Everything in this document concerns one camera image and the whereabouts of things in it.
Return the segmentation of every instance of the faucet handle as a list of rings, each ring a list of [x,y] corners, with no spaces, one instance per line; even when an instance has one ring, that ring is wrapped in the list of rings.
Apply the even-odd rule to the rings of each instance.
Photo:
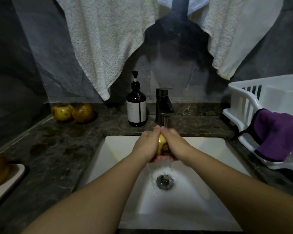
[[[156,96],[157,97],[167,97],[168,90],[174,90],[173,88],[156,88]]]

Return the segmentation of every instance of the dark marble countertop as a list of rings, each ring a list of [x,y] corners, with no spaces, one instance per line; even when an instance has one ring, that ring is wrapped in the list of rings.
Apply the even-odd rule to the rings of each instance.
[[[36,126],[4,153],[26,165],[27,173],[0,202],[0,233],[20,233],[35,218],[72,193],[107,135],[140,135],[156,125],[151,115],[145,126],[131,127],[126,115],[102,115],[94,122],[59,124],[54,119]],[[176,115],[170,127],[182,136],[223,137],[233,130],[219,116]],[[260,180],[293,195],[293,174],[266,168],[238,140],[229,142]]]

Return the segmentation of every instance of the purple cloth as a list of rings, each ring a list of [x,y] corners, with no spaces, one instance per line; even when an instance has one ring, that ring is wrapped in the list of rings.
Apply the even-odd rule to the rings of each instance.
[[[243,133],[249,133],[260,145],[255,153],[273,162],[281,162],[293,152],[293,116],[287,113],[258,110],[250,126]]]

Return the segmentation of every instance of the stainless steel faucet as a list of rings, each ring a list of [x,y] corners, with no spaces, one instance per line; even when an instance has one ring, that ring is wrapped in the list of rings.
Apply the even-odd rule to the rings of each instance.
[[[170,88],[156,88],[156,118],[155,122],[167,127],[168,118],[175,114],[172,103],[168,98]]]

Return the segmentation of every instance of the sink drain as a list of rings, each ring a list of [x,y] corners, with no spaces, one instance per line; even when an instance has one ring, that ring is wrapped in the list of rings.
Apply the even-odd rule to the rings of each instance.
[[[174,186],[174,179],[170,175],[163,174],[157,177],[156,185],[161,190],[168,191]]]

